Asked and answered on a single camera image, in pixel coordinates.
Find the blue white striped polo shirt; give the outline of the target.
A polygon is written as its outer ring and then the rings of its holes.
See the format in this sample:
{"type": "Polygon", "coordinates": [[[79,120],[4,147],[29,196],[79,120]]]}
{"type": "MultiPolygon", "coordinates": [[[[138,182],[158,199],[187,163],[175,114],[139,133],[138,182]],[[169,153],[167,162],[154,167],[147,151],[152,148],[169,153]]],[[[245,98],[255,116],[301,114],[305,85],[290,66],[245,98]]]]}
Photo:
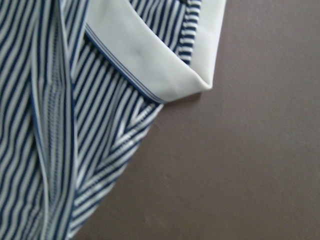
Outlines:
{"type": "Polygon", "coordinates": [[[163,105],[212,88],[225,5],[1,1],[1,239],[73,238],[163,105]]]}

